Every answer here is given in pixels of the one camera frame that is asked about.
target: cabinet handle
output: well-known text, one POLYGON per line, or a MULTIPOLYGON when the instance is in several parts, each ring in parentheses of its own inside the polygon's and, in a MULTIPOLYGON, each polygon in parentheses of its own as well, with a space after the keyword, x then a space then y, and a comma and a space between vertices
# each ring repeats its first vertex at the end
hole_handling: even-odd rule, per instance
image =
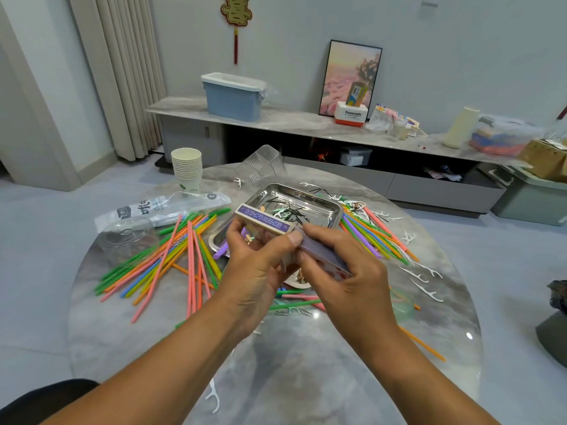
POLYGON ((495 168, 494 170, 489 170, 488 174, 490 174, 493 178, 495 178, 500 183, 502 183, 502 185, 510 186, 514 182, 514 178, 511 178, 510 182, 506 182, 503 178, 501 178, 498 174, 496 174, 496 170, 498 170, 498 169, 495 168))

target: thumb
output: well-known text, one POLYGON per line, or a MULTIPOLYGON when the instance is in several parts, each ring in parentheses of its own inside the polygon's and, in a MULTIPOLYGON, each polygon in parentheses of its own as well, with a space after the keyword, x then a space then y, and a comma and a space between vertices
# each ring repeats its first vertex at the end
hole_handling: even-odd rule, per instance
POLYGON ((287 253, 291 253, 301 244, 303 235, 300 231, 292 231, 284 236, 278 236, 258 251, 261 261, 272 267, 277 267, 280 260, 287 253))
POLYGON ((300 251, 297 257, 305 281, 313 287, 323 304, 329 304, 330 299, 337 295, 337 291, 341 288, 339 283, 319 267, 317 262, 305 252, 300 251))

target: beige curtain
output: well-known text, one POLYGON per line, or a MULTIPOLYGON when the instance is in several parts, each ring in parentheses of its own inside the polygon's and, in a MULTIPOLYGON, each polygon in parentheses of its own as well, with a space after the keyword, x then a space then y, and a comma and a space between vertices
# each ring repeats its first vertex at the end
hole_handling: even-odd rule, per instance
POLYGON ((70 0, 116 153, 133 161, 161 142, 146 108, 165 97, 149 0, 70 0))

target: stainless steel tray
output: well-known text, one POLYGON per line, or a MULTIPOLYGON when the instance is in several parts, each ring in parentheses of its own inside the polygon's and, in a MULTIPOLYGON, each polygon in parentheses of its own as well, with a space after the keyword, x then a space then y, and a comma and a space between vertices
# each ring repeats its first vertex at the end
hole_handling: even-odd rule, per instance
MULTIPOLYGON (((289 202, 290 206, 303 207, 301 213, 309 218, 314 225, 322 227, 335 228, 343 217, 343 207, 339 203, 326 200, 308 192, 281 184, 269 184, 265 188, 252 195, 246 204, 252 207, 260 208, 264 206, 266 210, 275 210, 281 208, 281 203, 268 203, 272 198, 278 198, 279 201, 289 202)), ((214 251, 221 248, 226 238, 226 230, 230 221, 221 227, 218 231, 209 237, 209 246, 214 251)))

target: framed picture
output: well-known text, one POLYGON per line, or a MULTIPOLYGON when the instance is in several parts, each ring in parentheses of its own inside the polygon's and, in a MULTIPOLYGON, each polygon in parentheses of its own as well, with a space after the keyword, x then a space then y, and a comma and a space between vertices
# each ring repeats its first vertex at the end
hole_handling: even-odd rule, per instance
POLYGON ((362 103, 369 107, 381 56, 382 48, 331 40, 319 114, 334 116, 337 102, 346 101, 353 82, 368 86, 362 103))

